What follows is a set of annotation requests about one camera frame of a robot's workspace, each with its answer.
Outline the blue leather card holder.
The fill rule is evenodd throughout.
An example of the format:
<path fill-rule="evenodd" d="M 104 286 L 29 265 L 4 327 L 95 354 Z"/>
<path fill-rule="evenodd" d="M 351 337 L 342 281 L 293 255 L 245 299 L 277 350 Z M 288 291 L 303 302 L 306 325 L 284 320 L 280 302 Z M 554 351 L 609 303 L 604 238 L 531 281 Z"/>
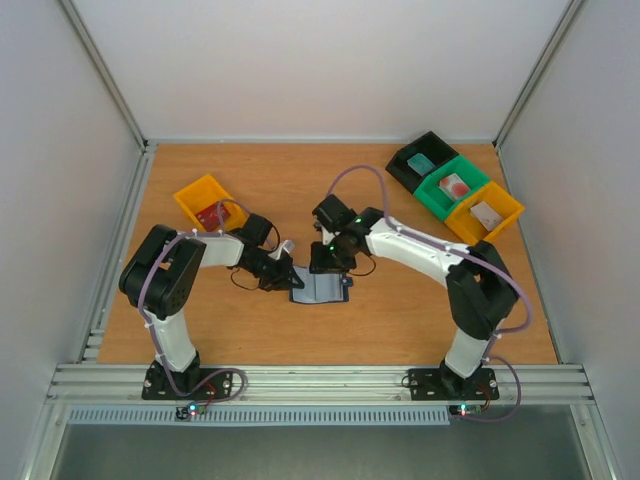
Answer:
<path fill-rule="evenodd" d="M 290 290 L 289 300 L 292 303 L 320 305 L 349 301 L 349 289 L 354 282 L 346 274 L 313 274 L 308 267 L 301 266 L 295 266 L 294 271 L 304 287 Z"/>

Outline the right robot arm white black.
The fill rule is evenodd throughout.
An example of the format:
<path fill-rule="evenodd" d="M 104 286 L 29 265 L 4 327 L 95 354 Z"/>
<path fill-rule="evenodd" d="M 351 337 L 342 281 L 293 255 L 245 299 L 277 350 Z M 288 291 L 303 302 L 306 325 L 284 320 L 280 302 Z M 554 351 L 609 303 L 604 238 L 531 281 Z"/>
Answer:
<path fill-rule="evenodd" d="M 468 246 L 441 240 L 373 207 L 358 213 L 333 194 L 312 215 L 322 239 L 311 244 L 311 272 L 349 272 L 363 254 L 407 266 L 446 289 L 456 333 L 436 384 L 448 399 L 473 389 L 490 340 L 519 299 L 495 247 L 485 241 Z"/>

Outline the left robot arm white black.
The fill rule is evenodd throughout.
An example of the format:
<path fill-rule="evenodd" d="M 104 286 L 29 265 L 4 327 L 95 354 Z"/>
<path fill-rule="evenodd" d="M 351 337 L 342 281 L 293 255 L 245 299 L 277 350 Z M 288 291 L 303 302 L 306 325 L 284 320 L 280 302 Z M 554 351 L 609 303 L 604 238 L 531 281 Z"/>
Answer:
<path fill-rule="evenodd" d="M 188 333 L 185 305 L 202 268 L 244 270 L 263 291 L 304 287 L 295 272 L 290 241 L 268 249 L 276 231 L 266 218 L 251 214 L 245 223 L 225 233 L 183 232 L 156 225 L 147 234 L 119 278 L 118 288 L 143 317 L 155 349 L 155 359 L 143 382 L 145 400 L 231 397 L 233 369 L 201 367 L 200 355 Z"/>

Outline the teal card stack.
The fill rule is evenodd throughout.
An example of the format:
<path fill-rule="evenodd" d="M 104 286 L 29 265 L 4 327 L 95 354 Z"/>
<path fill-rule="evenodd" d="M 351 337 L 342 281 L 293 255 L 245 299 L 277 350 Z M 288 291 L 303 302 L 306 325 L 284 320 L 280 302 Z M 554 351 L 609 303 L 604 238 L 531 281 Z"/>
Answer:
<path fill-rule="evenodd" d="M 417 153 L 407 160 L 407 166 L 417 175 L 427 175 L 434 167 L 434 163 L 424 154 Z"/>

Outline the white red card stack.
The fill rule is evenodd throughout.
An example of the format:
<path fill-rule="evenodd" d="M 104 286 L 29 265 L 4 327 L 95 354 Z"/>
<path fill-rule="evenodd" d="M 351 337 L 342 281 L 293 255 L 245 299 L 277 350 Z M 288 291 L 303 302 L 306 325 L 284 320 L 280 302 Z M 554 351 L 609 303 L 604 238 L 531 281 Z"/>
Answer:
<path fill-rule="evenodd" d="M 452 202 L 457 202 L 470 193 L 470 187 L 456 173 L 443 177 L 438 183 L 439 189 Z"/>

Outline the white grey card stack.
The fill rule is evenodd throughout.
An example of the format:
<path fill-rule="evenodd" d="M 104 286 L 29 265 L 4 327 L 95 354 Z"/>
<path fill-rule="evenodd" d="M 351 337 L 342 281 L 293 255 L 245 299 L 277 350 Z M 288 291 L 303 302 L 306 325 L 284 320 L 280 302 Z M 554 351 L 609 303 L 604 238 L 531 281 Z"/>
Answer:
<path fill-rule="evenodd" d="M 473 205 L 470 212 L 489 232 L 495 230 L 503 222 L 503 217 L 484 201 Z"/>

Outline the green bin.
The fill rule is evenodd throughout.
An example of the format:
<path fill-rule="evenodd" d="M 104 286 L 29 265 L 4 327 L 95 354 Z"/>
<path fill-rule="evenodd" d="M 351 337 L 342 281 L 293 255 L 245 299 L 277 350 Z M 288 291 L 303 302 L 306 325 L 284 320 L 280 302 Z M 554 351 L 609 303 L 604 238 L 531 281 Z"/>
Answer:
<path fill-rule="evenodd" d="M 445 221 L 462 200 L 488 182 L 489 177 L 483 171 L 458 155 L 428 174 L 413 195 L 436 218 Z"/>

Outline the yellow bin on right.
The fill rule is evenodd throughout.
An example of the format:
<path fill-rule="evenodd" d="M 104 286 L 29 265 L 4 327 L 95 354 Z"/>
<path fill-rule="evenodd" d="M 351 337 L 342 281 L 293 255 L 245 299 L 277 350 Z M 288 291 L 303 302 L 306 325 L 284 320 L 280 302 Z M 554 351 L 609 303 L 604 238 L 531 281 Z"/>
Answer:
<path fill-rule="evenodd" d="M 491 243 L 515 224 L 524 210 L 503 187 L 490 181 L 461 200 L 445 219 L 445 225 L 468 245 Z"/>

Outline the yellow bin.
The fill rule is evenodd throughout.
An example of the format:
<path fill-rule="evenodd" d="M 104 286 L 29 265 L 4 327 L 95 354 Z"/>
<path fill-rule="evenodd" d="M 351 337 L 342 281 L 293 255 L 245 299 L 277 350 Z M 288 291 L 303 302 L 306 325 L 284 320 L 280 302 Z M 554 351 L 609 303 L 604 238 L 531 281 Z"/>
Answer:
<path fill-rule="evenodd" d="M 247 219 L 245 211 L 239 205 L 234 203 L 234 198 L 211 174 L 206 174 L 200 177 L 196 181 L 174 193 L 173 198 L 183 213 L 200 231 L 216 232 L 220 230 L 221 227 L 224 227 L 227 231 L 231 231 L 235 228 L 242 227 Z M 217 229 L 207 231 L 198 222 L 195 214 L 217 202 L 223 203 L 231 213 L 231 216 Z"/>
<path fill-rule="evenodd" d="M 468 245 L 491 243 L 515 224 L 524 210 L 503 187 L 490 181 L 461 200 L 445 219 L 445 225 Z"/>

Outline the yellow bin on left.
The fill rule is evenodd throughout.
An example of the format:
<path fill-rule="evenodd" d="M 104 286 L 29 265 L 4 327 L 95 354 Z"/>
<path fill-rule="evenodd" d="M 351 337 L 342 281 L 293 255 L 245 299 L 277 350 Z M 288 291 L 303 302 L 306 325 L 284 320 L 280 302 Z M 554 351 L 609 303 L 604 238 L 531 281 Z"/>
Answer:
<path fill-rule="evenodd" d="M 196 181 L 174 193 L 173 198 L 183 213 L 200 231 L 216 232 L 220 230 L 221 227 L 224 227 L 227 231 L 231 231 L 235 228 L 242 227 L 247 219 L 245 211 L 239 205 L 234 203 L 234 198 L 211 174 L 206 174 L 200 177 Z M 217 202 L 223 203 L 231 213 L 231 216 L 217 229 L 207 231 L 198 222 L 195 214 Z"/>

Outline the black bin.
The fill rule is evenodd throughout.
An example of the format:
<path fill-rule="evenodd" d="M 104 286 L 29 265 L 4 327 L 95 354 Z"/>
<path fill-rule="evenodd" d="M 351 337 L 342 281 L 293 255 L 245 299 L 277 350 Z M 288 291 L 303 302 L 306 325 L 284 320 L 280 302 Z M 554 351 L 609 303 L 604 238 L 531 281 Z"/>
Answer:
<path fill-rule="evenodd" d="M 385 170 L 407 191 L 414 193 L 428 174 L 433 173 L 458 152 L 433 131 L 400 148 Z"/>

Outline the left controller board green LED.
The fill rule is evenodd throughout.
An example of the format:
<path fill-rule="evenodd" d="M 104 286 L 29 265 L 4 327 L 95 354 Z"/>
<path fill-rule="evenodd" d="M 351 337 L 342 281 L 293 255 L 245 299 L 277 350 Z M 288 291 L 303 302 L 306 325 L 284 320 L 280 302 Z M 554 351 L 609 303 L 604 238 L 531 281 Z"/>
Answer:
<path fill-rule="evenodd" d="M 199 403 L 190 403 L 175 409 L 175 418 L 178 421 L 190 421 L 206 413 L 207 406 Z"/>

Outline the controller board green led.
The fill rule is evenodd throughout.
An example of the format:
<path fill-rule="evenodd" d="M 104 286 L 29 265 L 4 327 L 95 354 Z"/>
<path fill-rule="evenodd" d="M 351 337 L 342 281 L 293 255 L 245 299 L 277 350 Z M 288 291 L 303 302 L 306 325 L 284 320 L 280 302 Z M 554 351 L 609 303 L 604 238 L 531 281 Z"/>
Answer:
<path fill-rule="evenodd" d="M 178 421 L 190 421 L 206 413 L 207 406 L 199 403 L 190 403 L 175 409 L 175 418 Z"/>
<path fill-rule="evenodd" d="M 452 416 L 457 417 L 469 417 L 469 416 L 477 416 L 484 413 L 487 410 L 488 406 L 486 404 L 468 404 L 461 403 L 457 405 L 449 406 L 449 413 Z"/>

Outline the right controller board green LED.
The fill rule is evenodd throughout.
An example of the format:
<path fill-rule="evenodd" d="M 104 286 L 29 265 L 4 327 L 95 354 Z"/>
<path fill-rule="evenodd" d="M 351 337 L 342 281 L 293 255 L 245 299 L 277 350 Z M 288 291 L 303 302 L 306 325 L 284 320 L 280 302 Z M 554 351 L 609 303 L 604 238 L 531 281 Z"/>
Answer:
<path fill-rule="evenodd" d="M 477 416 L 484 413 L 487 410 L 488 406 L 486 404 L 468 404 L 461 403 L 457 405 L 449 406 L 449 413 L 452 416 L 457 417 L 469 417 L 469 416 Z"/>

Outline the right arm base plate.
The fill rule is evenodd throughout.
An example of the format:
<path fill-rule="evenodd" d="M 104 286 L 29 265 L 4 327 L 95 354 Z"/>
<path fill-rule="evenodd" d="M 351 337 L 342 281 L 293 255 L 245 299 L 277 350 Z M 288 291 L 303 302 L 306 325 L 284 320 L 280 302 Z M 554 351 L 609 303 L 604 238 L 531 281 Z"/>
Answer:
<path fill-rule="evenodd" d="M 480 401 L 498 400 L 500 393 L 493 369 L 478 368 L 469 378 L 462 379 L 438 368 L 411 368 L 401 385 L 409 389 L 413 401 Z"/>

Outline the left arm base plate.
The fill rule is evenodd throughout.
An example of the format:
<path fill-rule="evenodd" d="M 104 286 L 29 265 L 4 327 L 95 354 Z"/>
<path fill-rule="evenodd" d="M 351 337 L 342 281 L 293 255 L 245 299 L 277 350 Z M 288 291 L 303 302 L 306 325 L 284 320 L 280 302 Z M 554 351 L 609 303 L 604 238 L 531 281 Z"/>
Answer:
<path fill-rule="evenodd" d="M 210 398 L 222 400 L 231 396 L 234 374 L 228 370 L 191 366 L 184 372 L 171 371 L 171 374 L 175 386 L 183 395 L 179 395 L 173 388 L 164 367 L 154 361 L 146 371 L 141 398 L 157 401 L 204 401 Z"/>

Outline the aluminium rail front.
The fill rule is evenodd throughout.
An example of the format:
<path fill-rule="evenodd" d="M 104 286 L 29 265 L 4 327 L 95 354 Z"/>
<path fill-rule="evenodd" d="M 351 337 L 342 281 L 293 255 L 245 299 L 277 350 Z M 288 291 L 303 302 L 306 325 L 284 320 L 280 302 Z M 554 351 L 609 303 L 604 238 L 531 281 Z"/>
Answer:
<path fill-rule="evenodd" d="M 408 405 L 419 383 L 407 366 L 244 366 L 248 386 L 239 405 Z M 62 364 L 46 394 L 53 403 L 140 403 L 145 365 Z M 499 398 L 492 405 L 593 405 L 595 397 L 580 365 L 518 365 L 518 380 L 493 367 Z"/>

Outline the aluminium frame post left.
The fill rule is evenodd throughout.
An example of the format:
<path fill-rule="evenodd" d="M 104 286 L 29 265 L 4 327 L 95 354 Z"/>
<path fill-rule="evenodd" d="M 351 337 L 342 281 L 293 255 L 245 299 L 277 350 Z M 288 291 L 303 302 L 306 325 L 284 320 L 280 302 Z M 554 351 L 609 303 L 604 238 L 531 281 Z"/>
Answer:
<path fill-rule="evenodd" d="M 125 100 L 115 78 L 113 77 L 100 49 L 91 35 L 82 15 L 72 0 L 57 0 L 56 4 L 60 7 L 64 17 L 73 30 L 80 46 L 87 55 L 93 69 L 99 77 L 99 80 L 105 87 L 107 93 L 112 99 L 116 110 L 124 120 L 131 136 L 141 152 L 144 152 L 148 145 L 137 120 L 135 119 L 127 101 Z"/>

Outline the aluminium frame post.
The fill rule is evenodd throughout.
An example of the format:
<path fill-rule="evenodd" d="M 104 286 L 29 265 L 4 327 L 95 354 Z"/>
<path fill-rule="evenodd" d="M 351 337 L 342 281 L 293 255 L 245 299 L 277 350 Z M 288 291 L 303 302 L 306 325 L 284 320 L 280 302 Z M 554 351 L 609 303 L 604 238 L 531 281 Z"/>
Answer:
<path fill-rule="evenodd" d="M 515 127 L 586 4 L 587 1 L 585 0 L 570 0 L 566 3 L 526 81 L 501 124 L 496 137 L 492 141 L 492 145 L 496 150 L 502 147 Z"/>
<path fill-rule="evenodd" d="M 107 93 L 112 99 L 116 110 L 124 120 L 131 136 L 141 152 L 144 152 L 148 145 L 137 120 L 135 119 L 127 101 L 125 100 L 115 78 L 113 77 L 100 49 L 91 35 L 82 15 L 72 0 L 57 0 L 56 4 L 60 7 L 64 17 L 73 30 L 80 46 L 87 55 L 93 69 L 99 77 L 99 80 L 105 87 Z"/>

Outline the aluminium frame post right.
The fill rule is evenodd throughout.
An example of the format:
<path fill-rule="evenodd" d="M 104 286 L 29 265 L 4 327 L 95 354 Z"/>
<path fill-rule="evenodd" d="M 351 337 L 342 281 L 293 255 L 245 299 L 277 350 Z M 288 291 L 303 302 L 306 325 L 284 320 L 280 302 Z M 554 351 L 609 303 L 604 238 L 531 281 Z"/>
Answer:
<path fill-rule="evenodd" d="M 526 81 L 501 124 L 496 137 L 492 141 L 492 145 L 496 150 L 502 147 L 515 127 L 586 4 L 587 1 L 585 0 L 570 0 L 566 3 Z"/>

